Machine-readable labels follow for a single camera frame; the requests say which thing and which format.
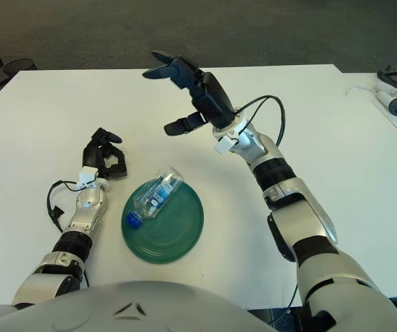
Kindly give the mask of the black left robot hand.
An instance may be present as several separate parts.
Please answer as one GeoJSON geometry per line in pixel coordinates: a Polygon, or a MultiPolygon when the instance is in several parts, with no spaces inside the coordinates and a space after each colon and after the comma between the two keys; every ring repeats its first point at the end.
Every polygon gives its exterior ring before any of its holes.
{"type": "Polygon", "coordinates": [[[84,148],[82,165],[98,170],[98,177],[104,179],[122,178],[127,176],[124,153],[114,143],[122,143],[122,139],[103,128],[98,128],[91,136],[91,141],[84,148]],[[107,167],[105,160],[115,156],[117,163],[107,167]]]}

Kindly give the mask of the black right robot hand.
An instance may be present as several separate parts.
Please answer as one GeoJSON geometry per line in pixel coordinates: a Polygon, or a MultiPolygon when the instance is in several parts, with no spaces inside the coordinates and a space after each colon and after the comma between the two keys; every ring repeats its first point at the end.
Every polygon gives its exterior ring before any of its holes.
{"type": "Polygon", "coordinates": [[[207,123],[217,129],[231,125],[235,111],[229,97],[211,72],[202,71],[191,60],[183,56],[169,55],[160,50],[151,54],[163,65],[146,70],[142,76],[159,80],[169,78],[178,88],[187,89],[196,111],[164,126],[168,136],[190,133],[207,123]]]}

